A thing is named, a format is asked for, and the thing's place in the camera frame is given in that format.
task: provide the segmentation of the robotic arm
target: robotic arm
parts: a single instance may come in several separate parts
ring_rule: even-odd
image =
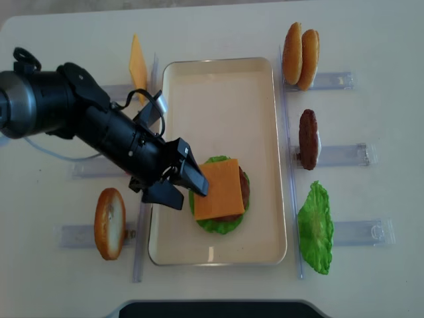
[[[209,184],[189,144],[179,138],[166,142],[161,109],[166,101],[143,89],[130,92],[122,107],[83,68],[65,63],[55,72],[41,72],[40,62],[15,48],[13,71],[0,72],[0,131],[9,138],[38,133],[63,139],[74,136],[102,153],[132,178],[129,187],[143,191],[142,201],[181,209],[184,197],[174,185],[207,195]],[[149,103],[133,119],[123,112],[135,93]],[[159,118],[162,132],[150,127]]]

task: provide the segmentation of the lettuce leaf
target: lettuce leaf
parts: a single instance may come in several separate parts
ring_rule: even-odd
[[[225,161],[230,159],[230,157],[227,156],[216,156],[216,157],[210,157],[205,163],[209,164],[212,162],[219,162],[219,161]],[[250,180],[249,177],[247,176],[246,172],[243,172],[244,176],[247,179],[247,183],[249,184],[250,187]],[[191,210],[191,214],[194,215],[194,194],[192,191],[189,191],[188,193],[188,198],[189,198],[189,203],[190,203],[190,210]],[[247,202],[247,206],[246,209],[244,210],[244,213],[246,213],[246,211],[249,208],[249,203],[250,203],[250,198]],[[241,215],[236,221],[216,221],[213,219],[210,220],[200,220],[197,221],[197,224],[200,225],[201,227],[203,227],[203,229],[209,233],[219,233],[219,234],[227,234],[228,232],[233,231],[234,229],[236,229],[238,227],[238,225],[241,223],[241,221],[243,221],[243,217],[244,214]]]
[[[316,272],[327,275],[333,259],[334,224],[329,195],[318,181],[311,184],[311,191],[297,215],[297,223],[303,259]]]

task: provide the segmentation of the cheese slice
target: cheese slice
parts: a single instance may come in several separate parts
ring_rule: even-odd
[[[209,182],[209,191],[206,197],[194,195],[195,220],[243,214],[239,161],[228,159],[199,167]]]
[[[134,87],[136,89],[147,89],[147,68],[137,34],[134,34],[132,38],[129,69]],[[141,94],[137,95],[140,99],[141,105],[143,106],[144,96]]]

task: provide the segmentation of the white tray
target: white tray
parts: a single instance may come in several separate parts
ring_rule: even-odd
[[[149,255],[157,265],[277,264],[286,225],[272,67],[264,58],[178,62],[164,71],[166,140],[182,137],[198,164],[237,158],[250,178],[250,207],[226,235],[203,230],[190,212],[154,205]]]

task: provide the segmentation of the sesame-free bun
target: sesame-free bun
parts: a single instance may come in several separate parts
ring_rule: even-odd
[[[302,71],[302,26],[294,22],[289,28],[284,42],[283,73],[289,84],[295,85]]]
[[[297,86],[306,91],[312,84],[319,60],[319,35],[315,30],[308,30],[302,36],[302,72]]]
[[[104,189],[97,202],[94,220],[94,241],[101,257],[116,260],[125,236],[125,205],[115,188]]]

